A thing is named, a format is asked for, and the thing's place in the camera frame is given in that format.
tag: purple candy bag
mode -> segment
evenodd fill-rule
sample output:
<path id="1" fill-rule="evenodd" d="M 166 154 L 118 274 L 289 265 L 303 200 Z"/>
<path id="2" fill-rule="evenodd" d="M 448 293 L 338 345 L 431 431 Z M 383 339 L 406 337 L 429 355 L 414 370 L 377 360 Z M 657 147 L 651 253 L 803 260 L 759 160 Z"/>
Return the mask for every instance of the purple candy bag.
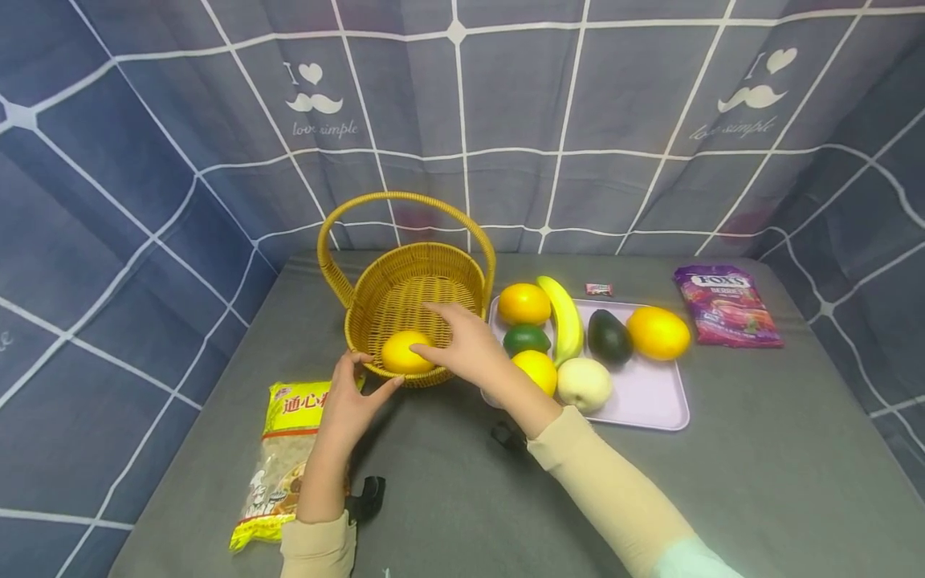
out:
<path id="1" fill-rule="evenodd" d="M 781 335 L 745 271 L 727 264 L 689 265 L 674 272 L 697 325 L 697 343 L 779 348 Z"/>

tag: basket handle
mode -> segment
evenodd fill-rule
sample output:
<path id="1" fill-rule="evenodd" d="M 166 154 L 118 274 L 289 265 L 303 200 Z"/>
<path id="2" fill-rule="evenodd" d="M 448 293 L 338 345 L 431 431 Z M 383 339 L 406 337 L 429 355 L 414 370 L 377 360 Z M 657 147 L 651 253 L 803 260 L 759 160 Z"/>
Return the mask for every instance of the basket handle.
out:
<path id="1" fill-rule="evenodd" d="M 353 285 L 347 280 L 347 276 L 340 270 L 338 264 L 334 263 L 334 258 L 331 256 L 331 251 L 327 246 L 327 241 L 330 238 L 328 233 L 331 228 L 334 227 L 334 223 L 340 219 L 340 216 L 353 207 L 380 200 L 414 201 L 416 203 L 425 204 L 447 213 L 469 229 L 469 232 L 475 236 L 475 240 L 478 241 L 478 244 L 482 247 L 482 252 L 485 254 L 485 307 L 487 307 L 487 300 L 491 298 L 491 287 L 494 285 L 495 281 L 496 265 L 495 248 L 491 246 L 491 240 L 488 239 L 488 235 L 485 234 L 485 231 L 483 231 L 474 220 L 456 207 L 438 201 L 437 199 L 417 194 L 416 192 L 406 191 L 371 192 L 356 197 L 355 199 L 350 199 L 334 209 L 334 211 L 327 216 L 327 219 L 325 219 L 325 222 L 321 226 L 321 230 L 318 231 L 318 264 L 321 265 L 321 273 L 325 276 L 327 284 L 334 290 L 334 293 L 338 296 L 340 302 L 343 303 L 343 306 L 349 309 L 350 306 L 353 305 Z"/>

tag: plastic fruit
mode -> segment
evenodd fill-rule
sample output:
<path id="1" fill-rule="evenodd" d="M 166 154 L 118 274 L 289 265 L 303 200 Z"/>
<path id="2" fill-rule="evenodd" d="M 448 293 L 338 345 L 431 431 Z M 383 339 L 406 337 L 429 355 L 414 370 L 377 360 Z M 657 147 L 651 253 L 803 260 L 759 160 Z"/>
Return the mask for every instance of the plastic fruit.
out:
<path id="1" fill-rule="evenodd" d="M 422 374 L 434 368 L 434 364 L 408 349 L 415 343 L 433 347 L 434 342 L 420 331 L 399 331 L 386 340 L 382 346 L 382 366 L 393 374 Z"/>
<path id="2" fill-rule="evenodd" d="M 498 314 L 512 326 L 541 326 L 549 320 L 552 309 L 543 289 L 531 283 L 515 283 L 501 292 Z"/>
<path id="3" fill-rule="evenodd" d="M 587 348 L 607 367 L 619 367 L 633 357 L 633 338 L 611 312 L 598 309 L 587 324 Z"/>
<path id="4" fill-rule="evenodd" d="M 691 332 L 681 317 L 660 307 L 640 307 L 626 321 L 633 347 L 660 362 L 679 357 L 691 342 Z"/>
<path id="5" fill-rule="evenodd" d="M 546 332 L 537 326 L 522 324 L 513 326 L 504 334 L 504 350 L 508 355 L 517 355 L 521 351 L 540 351 L 546 353 L 552 343 Z"/>
<path id="6" fill-rule="evenodd" d="M 596 412 L 612 394 L 611 373 L 593 359 L 576 357 L 559 368 L 559 399 L 581 413 Z"/>
<path id="7" fill-rule="evenodd" d="M 521 351 L 511 358 L 514 365 L 524 370 L 530 379 L 542 389 L 546 395 L 552 397 L 556 393 L 558 381 L 556 366 L 552 360 L 539 351 Z"/>
<path id="8" fill-rule="evenodd" d="M 578 308 L 568 291 L 552 277 L 537 277 L 536 284 L 549 295 L 556 318 L 556 347 L 553 355 L 556 367 L 581 355 L 585 346 L 585 326 Z"/>

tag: yellow lemon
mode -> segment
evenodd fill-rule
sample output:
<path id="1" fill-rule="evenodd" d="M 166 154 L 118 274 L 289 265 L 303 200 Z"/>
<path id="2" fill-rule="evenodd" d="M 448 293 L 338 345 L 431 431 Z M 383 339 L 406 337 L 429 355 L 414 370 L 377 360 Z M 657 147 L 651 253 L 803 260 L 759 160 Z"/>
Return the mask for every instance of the yellow lemon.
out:
<path id="1" fill-rule="evenodd" d="M 556 392 L 556 366 L 546 353 L 527 350 L 521 351 L 511 358 L 514 365 L 524 370 L 530 379 L 539 386 L 546 395 L 552 397 Z"/>
<path id="2" fill-rule="evenodd" d="M 422 374 L 434 368 L 434 364 L 408 349 L 414 343 L 433 346 L 434 342 L 420 331 L 399 331 L 386 340 L 382 346 L 382 365 L 393 374 Z"/>
<path id="3" fill-rule="evenodd" d="M 626 321 L 633 347 L 660 362 L 679 357 L 691 342 L 691 332 L 681 317 L 660 307 L 640 307 Z"/>
<path id="4" fill-rule="evenodd" d="M 541 326 L 552 315 L 552 303 L 546 291 L 532 283 L 515 283 L 504 289 L 498 298 L 498 314 L 505 322 L 516 326 L 523 323 Z"/>

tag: wicker basket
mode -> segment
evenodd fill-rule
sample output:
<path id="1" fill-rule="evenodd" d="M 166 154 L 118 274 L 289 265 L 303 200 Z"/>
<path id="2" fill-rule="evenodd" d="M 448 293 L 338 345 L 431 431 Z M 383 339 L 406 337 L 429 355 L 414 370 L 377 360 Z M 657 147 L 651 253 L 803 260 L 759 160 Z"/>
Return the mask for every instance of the wicker basket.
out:
<path id="1" fill-rule="evenodd" d="M 485 254 L 486 272 L 465 252 L 444 243 L 405 245 L 376 259 L 360 275 L 356 287 L 334 263 L 327 246 L 329 231 L 355 206 L 379 200 L 415 201 L 449 214 L 473 234 Z M 450 344 L 450 328 L 436 314 L 421 307 L 425 301 L 457 302 L 485 319 L 495 277 L 495 250 L 485 232 L 458 209 L 413 192 L 374 192 L 351 199 L 325 220 L 318 233 L 318 263 L 327 283 L 347 308 L 344 333 L 351 350 L 373 356 L 366 367 L 384 378 L 394 377 L 382 367 L 382 346 L 398 331 L 416 329 L 434 340 L 437 347 Z M 444 367 L 405 376 L 405 387 L 430 387 L 452 377 Z"/>

